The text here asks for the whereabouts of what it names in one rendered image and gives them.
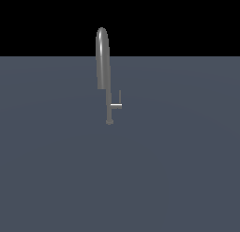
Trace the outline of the grey metal faucet spout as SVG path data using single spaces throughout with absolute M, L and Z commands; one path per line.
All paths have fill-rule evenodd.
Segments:
M 110 47 L 107 31 L 99 28 L 96 39 L 97 88 L 106 91 L 106 124 L 112 125 Z

